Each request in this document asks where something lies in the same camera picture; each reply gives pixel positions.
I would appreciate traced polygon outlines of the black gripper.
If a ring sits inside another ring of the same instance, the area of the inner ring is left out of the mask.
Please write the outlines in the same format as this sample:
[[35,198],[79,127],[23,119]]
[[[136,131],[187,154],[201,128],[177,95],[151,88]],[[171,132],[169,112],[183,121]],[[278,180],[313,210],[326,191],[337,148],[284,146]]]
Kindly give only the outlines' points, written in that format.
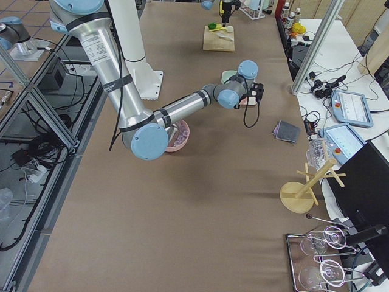
[[264,94],[264,85],[262,83],[252,83],[248,96],[252,98],[253,105],[259,105]]
[[241,6],[240,0],[222,0],[220,1],[220,17],[223,26],[229,22],[231,15]]

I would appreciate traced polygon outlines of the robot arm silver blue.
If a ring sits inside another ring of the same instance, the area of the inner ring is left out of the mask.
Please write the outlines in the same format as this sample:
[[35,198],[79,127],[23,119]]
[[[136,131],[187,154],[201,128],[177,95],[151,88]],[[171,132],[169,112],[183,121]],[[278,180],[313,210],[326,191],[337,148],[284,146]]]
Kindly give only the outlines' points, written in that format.
[[[206,10],[210,10],[215,1],[214,0],[205,0],[201,1],[201,7]],[[231,15],[239,10],[241,7],[241,1],[239,0],[222,0],[218,4],[218,13],[221,17],[221,24],[225,27],[230,20]]]
[[49,5],[53,30],[79,40],[117,111],[115,132],[140,159],[159,158],[173,135],[174,123],[212,102],[232,109],[242,100],[262,99],[263,86],[255,81],[258,66],[245,60],[225,83],[206,85],[151,111],[141,96],[157,91],[162,73],[146,61],[134,1],[50,1]]

